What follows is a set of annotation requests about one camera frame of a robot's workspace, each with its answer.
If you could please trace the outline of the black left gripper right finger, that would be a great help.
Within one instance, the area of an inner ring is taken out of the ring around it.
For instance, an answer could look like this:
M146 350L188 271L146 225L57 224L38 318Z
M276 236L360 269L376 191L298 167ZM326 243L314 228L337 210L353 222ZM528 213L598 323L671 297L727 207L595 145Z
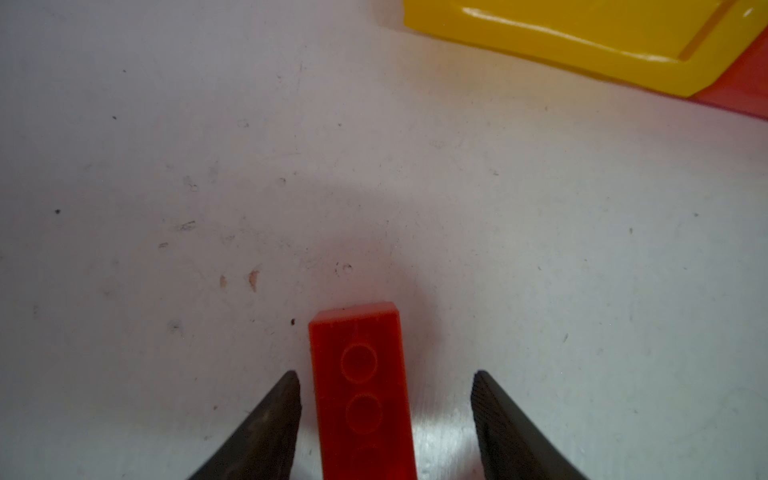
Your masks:
M485 478L585 480L488 372L474 374L470 401Z

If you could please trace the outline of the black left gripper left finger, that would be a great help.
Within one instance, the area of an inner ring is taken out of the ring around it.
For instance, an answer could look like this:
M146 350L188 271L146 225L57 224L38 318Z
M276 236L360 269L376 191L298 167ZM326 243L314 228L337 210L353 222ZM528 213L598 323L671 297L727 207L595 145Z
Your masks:
M289 370L190 480L288 479L301 413L299 378Z

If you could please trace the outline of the red lego brick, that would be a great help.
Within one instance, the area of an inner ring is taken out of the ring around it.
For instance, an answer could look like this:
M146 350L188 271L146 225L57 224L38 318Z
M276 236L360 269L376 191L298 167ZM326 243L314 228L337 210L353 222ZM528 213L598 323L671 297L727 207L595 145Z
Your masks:
M323 311L308 331L324 478L416 478L395 304Z

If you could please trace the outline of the red plastic bin middle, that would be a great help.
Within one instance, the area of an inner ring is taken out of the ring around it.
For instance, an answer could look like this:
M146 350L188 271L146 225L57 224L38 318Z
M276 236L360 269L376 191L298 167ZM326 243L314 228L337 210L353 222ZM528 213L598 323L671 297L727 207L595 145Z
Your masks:
M767 29L693 101L763 120L768 115Z

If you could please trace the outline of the yellow plastic bin left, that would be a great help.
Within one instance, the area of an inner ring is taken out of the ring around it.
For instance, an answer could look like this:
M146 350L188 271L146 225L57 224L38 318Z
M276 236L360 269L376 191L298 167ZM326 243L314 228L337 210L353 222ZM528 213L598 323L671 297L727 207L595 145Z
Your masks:
M767 26L764 1L407 1L422 33L690 97Z

